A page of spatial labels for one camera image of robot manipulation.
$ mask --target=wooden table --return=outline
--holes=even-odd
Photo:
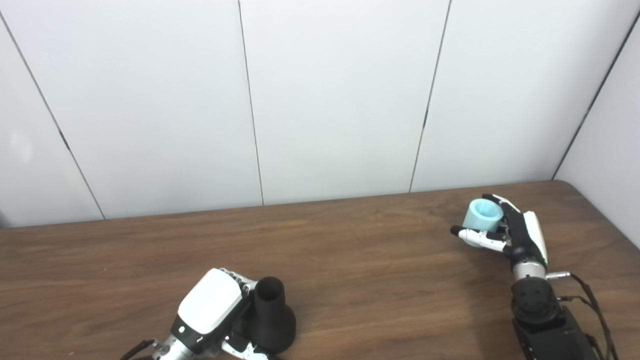
[[[620,357],[637,358],[640,252],[557,181],[2,230],[0,358],[119,359],[165,339],[183,296],[226,267],[283,280],[298,317],[285,360],[524,360],[508,261],[449,233],[483,192],[537,212],[550,270],[592,285]]]

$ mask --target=white robotic hand cover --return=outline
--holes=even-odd
[[[200,334],[213,331],[242,299],[240,285],[218,269],[209,270],[180,303],[178,315]]]

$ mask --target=silver joint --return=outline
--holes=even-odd
[[[171,350],[171,347],[160,340],[154,339],[154,343],[151,344],[151,347],[154,348],[155,351],[159,352],[160,355],[165,356]]]
[[[556,280],[556,279],[561,279],[563,277],[569,277],[571,276],[571,273],[568,271],[560,271],[560,272],[550,272],[547,274],[546,278],[547,280]]]

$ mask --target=blue cylindrical object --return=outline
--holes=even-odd
[[[500,219],[504,216],[502,209],[495,202],[487,199],[476,199],[469,204],[463,227],[480,231],[496,231]]]

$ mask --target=black vase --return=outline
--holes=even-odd
[[[261,279],[253,296],[254,309],[245,330],[250,339],[269,354],[287,350],[296,338],[296,315],[285,304],[282,281],[270,276]]]

